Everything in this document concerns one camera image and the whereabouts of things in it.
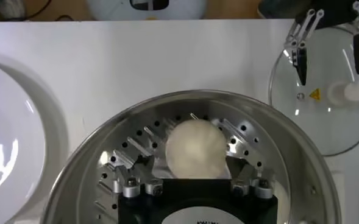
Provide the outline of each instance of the white table surface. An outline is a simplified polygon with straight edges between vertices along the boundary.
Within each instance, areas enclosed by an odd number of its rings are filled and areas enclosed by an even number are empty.
[[[220,89],[268,101],[291,20],[0,23],[0,68],[41,113],[48,162],[16,223],[38,223],[67,157],[110,117],[144,99]],[[327,158],[345,223],[359,223],[359,146]]]

